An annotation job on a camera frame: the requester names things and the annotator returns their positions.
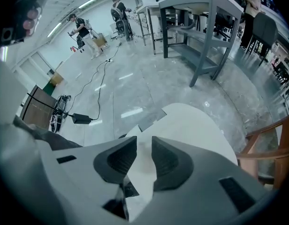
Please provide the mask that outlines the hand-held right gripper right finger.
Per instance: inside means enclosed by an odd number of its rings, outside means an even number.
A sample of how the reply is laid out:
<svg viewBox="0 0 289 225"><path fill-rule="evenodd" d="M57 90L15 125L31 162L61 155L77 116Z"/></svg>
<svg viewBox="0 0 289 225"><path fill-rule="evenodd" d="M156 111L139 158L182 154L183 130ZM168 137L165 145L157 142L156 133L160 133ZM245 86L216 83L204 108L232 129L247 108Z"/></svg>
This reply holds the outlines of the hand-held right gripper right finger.
<svg viewBox="0 0 289 225"><path fill-rule="evenodd" d="M152 160L156 168L154 192L179 188L193 173L191 157L159 137L152 137Z"/></svg>

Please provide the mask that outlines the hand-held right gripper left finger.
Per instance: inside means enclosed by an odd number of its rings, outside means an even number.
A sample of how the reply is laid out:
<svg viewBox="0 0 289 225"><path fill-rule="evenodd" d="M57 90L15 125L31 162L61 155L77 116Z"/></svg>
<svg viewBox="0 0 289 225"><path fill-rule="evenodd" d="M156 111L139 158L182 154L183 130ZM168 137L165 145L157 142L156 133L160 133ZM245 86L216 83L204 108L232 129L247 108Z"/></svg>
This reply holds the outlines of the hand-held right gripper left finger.
<svg viewBox="0 0 289 225"><path fill-rule="evenodd" d="M108 183L122 184L137 157L137 137L124 137L99 144L100 149L93 161L93 167Z"/></svg>

